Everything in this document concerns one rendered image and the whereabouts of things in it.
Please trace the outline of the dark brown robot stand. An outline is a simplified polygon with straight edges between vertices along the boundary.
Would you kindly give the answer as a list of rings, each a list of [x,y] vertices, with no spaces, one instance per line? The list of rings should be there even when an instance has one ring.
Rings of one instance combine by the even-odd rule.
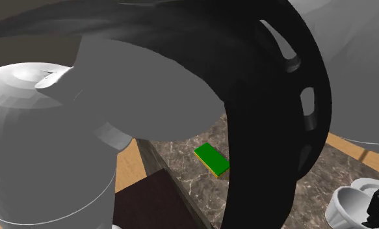
[[[121,229],[214,229],[165,169],[115,194],[113,224]]]

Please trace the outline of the green and yellow sponge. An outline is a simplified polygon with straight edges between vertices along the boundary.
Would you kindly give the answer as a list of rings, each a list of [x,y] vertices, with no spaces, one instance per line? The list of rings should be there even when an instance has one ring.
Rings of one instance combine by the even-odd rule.
[[[229,161],[208,142],[197,147],[194,155],[216,178],[224,178],[230,169]]]

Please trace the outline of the white round dish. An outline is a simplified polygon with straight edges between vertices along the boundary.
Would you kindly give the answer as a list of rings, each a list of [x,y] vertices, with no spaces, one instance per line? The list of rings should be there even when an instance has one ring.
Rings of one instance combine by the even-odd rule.
[[[379,189],[379,180],[372,178],[358,178],[354,180],[350,186],[359,189],[372,197],[373,194]]]

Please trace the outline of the white bowl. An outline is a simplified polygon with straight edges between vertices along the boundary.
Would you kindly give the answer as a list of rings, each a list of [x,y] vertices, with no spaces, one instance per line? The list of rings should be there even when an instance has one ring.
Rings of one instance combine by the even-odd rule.
[[[362,223],[369,216],[367,208],[375,191],[374,187],[364,190],[351,186],[337,188],[325,212],[329,226],[332,229],[370,229]]]

